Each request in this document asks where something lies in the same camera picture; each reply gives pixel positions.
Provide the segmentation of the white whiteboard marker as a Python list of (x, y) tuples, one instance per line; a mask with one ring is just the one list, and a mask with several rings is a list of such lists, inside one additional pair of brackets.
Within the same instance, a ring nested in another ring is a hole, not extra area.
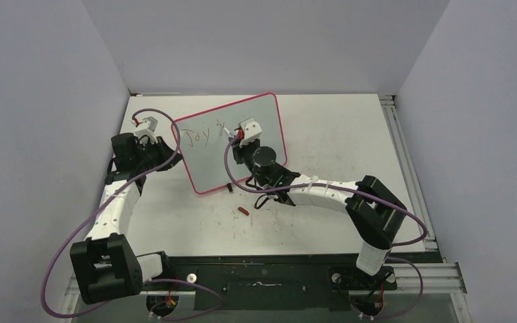
[(228, 138), (235, 137), (235, 135), (227, 127), (223, 127), (223, 132), (228, 136)]

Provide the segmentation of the red marker cap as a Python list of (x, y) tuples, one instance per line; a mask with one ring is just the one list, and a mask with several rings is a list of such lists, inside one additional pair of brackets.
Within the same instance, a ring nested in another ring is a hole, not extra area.
[(240, 213), (242, 213), (242, 214), (244, 214), (244, 215), (246, 215), (246, 216), (249, 216), (249, 215), (250, 215), (249, 211), (248, 211), (248, 210), (246, 210), (246, 209), (244, 209), (243, 207), (238, 207), (238, 208), (237, 208), (237, 210), (238, 210)]

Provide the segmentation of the pink framed whiteboard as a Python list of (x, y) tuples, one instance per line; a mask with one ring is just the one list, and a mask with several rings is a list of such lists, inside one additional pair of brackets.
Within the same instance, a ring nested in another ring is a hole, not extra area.
[(262, 128), (260, 141), (271, 147), (277, 162), (287, 162), (280, 109), (275, 94), (269, 92), (241, 96), (193, 96), (182, 106), (186, 110), (175, 120), (180, 130), (180, 151), (194, 191), (204, 194), (229, 183), (224, 165), (224, 152), (229, 142), (223, 132), (233, 134), (241, 121), (255, 118)]

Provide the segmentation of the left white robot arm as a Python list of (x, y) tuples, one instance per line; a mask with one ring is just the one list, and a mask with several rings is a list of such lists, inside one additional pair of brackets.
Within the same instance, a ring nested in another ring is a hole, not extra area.
[(173, 283), (164, 252), (137, 256), (125, 234), (142, 196), (149, 170), (162, 172), (182, 160), (162, 137), (122, 133), (112, 137), (114, 155), (104, 180), (102, 210), (70, 258), (84, 303), (91, 305), (137, 295), (149, 282), (158, 290)]

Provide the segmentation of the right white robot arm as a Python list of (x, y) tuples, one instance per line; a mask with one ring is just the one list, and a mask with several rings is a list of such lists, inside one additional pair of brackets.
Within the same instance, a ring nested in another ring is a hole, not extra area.
[(276, 161), (275, 151), (256, 139), (244, 146), (231, 138), (223, 161), (227, 176), (233, 179), (229, 158), (245, 166), (251, 184), (247, 192), (262, 194), (283, 205), (312, 206), (346, 214), (362, 245), (353, 270), (356, 284), (370, 288), (381, 277), (380, 270), (393, 247), (395, 236), (409, 215), (404, 204), (377, 178), (365, 176), (357, 182), (333, 182), (292, 172)]

